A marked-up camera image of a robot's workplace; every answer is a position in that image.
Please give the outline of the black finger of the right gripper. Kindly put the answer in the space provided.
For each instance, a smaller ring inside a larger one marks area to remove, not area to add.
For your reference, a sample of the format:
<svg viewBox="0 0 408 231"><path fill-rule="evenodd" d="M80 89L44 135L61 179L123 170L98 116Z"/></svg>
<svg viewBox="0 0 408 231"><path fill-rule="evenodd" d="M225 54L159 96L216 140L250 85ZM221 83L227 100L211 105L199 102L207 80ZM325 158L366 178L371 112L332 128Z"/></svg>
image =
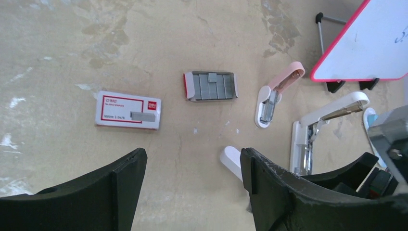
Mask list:
<svg viewBox="0 0 408 231"><path fill-rule="evenodd" d="M377 156L365 152L357 160L342 168L326 173L305 175L303 178L331 190L339 183L343 183L356 191L378 160Z"/></svg>

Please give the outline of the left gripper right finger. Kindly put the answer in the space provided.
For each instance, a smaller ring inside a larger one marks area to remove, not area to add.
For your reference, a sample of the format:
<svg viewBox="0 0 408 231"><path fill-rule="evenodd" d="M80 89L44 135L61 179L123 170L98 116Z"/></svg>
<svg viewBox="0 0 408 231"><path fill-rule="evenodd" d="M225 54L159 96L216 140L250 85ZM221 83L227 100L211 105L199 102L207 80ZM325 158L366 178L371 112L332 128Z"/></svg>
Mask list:
<svg viewBox="0 0 408 231"><path fill-rule="evenodd" d="M254 148L240 156L258 231L405 231L407 194L363 198L339 183L316 185L273 163Z"/></svg>

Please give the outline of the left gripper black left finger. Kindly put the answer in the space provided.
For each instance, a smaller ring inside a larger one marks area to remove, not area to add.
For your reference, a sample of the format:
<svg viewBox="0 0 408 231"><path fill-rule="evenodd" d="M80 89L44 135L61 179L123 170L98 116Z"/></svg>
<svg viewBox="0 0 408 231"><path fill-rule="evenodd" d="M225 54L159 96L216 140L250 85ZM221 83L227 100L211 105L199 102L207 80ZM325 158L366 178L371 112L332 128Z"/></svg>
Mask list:
<svg viewBox="0 0 408 231"><path fill-rule="evenodd" d="M40 192L3 197L3 231L129 231L147 165L137 148L83 176Z"/></svg>

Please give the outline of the red staple box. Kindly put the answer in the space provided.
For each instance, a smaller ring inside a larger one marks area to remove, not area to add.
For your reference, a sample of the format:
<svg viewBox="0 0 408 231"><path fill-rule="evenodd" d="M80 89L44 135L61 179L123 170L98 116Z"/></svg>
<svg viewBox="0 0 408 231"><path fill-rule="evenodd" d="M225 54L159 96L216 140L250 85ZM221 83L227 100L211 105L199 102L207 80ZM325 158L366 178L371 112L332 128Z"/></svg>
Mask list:
<svg viewBox="0 0 408 231"><path fill-rule="evenodd" d="M158 130L161 103L158 98L101 90L97 94L95 124Z"/></svg>

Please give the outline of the pink and white stapler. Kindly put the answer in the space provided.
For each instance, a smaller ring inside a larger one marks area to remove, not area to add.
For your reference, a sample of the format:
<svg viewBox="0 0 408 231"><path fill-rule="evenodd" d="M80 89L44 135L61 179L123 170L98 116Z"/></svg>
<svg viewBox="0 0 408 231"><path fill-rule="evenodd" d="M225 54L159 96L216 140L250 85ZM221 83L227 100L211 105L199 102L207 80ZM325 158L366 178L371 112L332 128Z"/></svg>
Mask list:
<svg viewBox="0 0 408 231"><path fill-rule="evenodd" d="M260 88L255 110L255 124L258 128L267 128L271 124L276 106L282 99L282 93L304 74L302 63L295 61Z"/></svg>

